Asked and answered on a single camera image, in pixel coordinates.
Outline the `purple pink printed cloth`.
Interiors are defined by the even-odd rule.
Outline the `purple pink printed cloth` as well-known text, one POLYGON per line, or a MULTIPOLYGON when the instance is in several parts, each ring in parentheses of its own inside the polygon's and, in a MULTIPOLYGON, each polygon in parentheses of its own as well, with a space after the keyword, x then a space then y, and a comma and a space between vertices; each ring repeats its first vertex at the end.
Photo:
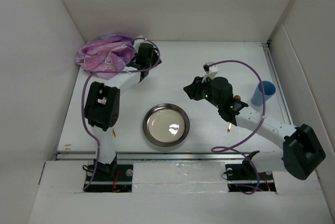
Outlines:
POLYGON ((96 76, 109 80, 134 58, 136 51, 132 41, 130 34, 104 35, 81 47, 74 63, 88 74, 100 71, 96 76))

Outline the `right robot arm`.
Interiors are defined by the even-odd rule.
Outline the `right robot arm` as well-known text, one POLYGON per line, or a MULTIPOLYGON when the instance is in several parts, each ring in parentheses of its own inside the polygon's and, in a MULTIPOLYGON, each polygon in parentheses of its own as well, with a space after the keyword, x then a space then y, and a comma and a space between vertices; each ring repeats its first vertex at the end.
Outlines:
POLYGON ((203 81, 194 78, 183 88, 192 100, 205 99, 218 108, 221 118, 233 125, 255 130, 258 135, 280 148, 275 153, 258 153, 242 166, 246 178, 261 172, 286 171, 299 180, 307 177, 323 162, 326 154, 312 127, 287 125, 262 116, 248 104, 233 97, 232 86, 224 77, 203 81))

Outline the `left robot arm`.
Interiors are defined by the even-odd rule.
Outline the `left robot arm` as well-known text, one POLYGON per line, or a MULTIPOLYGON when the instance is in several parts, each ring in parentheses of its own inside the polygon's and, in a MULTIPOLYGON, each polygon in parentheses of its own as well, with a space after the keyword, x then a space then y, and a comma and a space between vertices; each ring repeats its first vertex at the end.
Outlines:
POLYGON ((117 154, 107 130, 113 129, 118 120, 121 94, 140 83, 148 76, 151 69, 161 63, 158 46, 146 38, 139 37, 138 39, 143 42, 139 44, 138 52, 124 70, 119 72, 94 71, 84 83, 81 98, 82 123, 87 134, 96 141, 97 145, 93 165, 83 167, 89 179, 84 189, 87 189, 94 181, 112 181, 117 177, 117 154), (86 93, 90 79, 101 73, 115 74, 110 79, 112 86, 95 81, 91 83, 86 93))

